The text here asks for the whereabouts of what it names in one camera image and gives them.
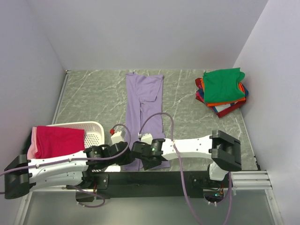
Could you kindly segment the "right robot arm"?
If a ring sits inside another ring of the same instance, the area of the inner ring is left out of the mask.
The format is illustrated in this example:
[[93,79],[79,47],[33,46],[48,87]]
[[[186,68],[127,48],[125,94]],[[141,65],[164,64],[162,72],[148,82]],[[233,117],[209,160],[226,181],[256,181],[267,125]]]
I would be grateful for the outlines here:
[[144,134],[133,143],[131,155],[141,160],[144,170],[176,158],[211,159],[206,175],[206,183],[211,187],[218,186],[229,172],[242,170],[240,141],[220,130],[204,137],[180,140],[153,139],[151,134]]

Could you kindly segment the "lavender t shirt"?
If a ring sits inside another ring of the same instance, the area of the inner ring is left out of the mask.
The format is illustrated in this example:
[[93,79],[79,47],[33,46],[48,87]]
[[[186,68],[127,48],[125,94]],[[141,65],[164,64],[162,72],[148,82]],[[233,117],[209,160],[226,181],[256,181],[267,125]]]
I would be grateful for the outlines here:
[[131,139],[125,134],[125,140],[130,141],[129,147],[138,141],[138,133],[150,133],[154,139],[165,138],[162,116],[152,117],[146,125],[143,123],[151,115],[162,112],[163,75],[139,75],[134,72],[126,74],[127,107],[125,125],[130,131]]

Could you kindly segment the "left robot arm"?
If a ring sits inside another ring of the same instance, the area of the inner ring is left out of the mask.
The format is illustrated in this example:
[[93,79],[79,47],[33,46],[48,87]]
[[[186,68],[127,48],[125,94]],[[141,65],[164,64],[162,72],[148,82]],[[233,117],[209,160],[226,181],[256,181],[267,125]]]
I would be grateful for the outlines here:
[[25,154],[17,156],[5,169],[5,199],[16,199],[30,191],[59,186],[80,186],[89,188],[94,182],[93,170],[101,170],[110,165],[132,163],[129,144],[102,144],[62,157],[28,159]]

